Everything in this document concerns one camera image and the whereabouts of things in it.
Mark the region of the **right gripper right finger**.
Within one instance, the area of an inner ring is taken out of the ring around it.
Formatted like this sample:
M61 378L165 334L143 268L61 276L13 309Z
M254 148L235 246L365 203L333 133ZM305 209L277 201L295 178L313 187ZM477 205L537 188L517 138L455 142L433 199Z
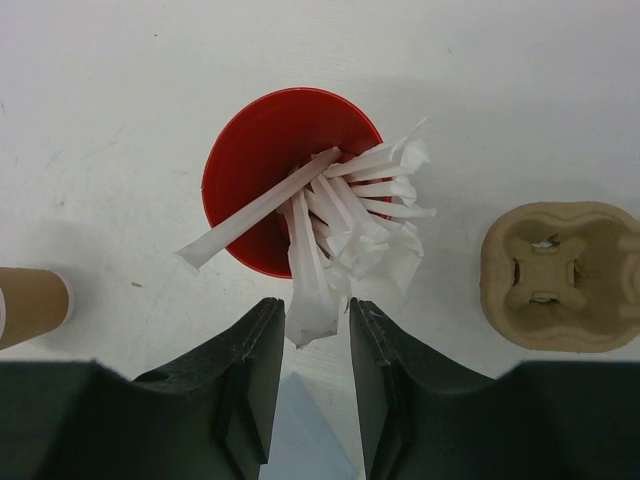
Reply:
M350 302L370 479L635 479L639 366L524 362L492 379Z

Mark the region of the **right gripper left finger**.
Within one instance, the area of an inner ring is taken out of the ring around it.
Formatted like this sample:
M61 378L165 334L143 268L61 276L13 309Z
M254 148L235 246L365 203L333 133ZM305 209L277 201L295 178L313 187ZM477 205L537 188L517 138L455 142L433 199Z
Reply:
M255 479L268 461L285 307L135 379L95 361L1 365L5 479Z

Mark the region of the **white straw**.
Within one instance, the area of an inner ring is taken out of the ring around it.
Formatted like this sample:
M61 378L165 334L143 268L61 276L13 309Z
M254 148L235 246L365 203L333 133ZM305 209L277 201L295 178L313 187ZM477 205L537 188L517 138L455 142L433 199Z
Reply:
M344 291L334 289L327 280L302 191L286 202L284 216L290 240L288 260L293 282L285 335L297 349L302 349L315 340L338 333Z

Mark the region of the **light blue paper bag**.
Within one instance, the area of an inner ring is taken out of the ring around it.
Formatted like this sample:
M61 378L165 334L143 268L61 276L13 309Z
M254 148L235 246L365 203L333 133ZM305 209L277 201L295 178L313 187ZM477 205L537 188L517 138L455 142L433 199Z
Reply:
M299 373L279 385L268 463L261 479L362 479L358 415L350 385Z

